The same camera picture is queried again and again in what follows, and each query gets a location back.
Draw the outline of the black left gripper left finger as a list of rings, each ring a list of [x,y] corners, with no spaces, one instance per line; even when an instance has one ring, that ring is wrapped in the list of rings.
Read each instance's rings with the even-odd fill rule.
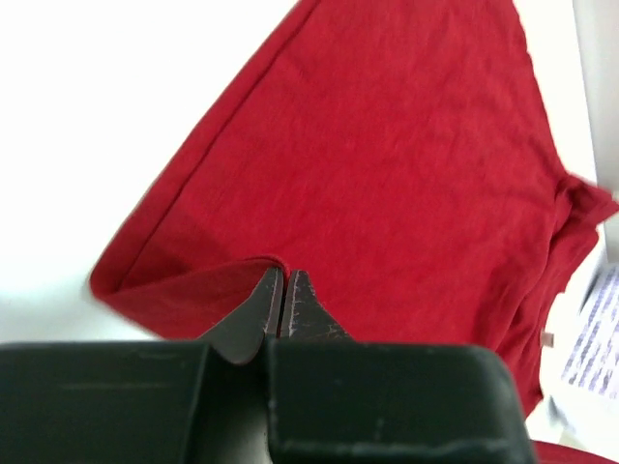
[[[194,340],[1,348],[5,463],[266,463],[262,348],[283,275]]]

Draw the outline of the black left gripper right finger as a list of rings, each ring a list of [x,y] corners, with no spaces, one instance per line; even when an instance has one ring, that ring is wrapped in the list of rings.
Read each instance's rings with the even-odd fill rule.
[[[309,276],[265,347],[276,463],[535,463],[513,378],[474,345],[351,340]]]

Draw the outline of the red t shirt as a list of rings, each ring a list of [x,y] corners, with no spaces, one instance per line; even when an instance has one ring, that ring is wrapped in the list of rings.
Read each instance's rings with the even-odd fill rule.
[[[198,337],[266,271],[362,342],[474,344],[543,394],[550,309],[618,211],[557,153],[511,1],[299,1],[90,274]]]

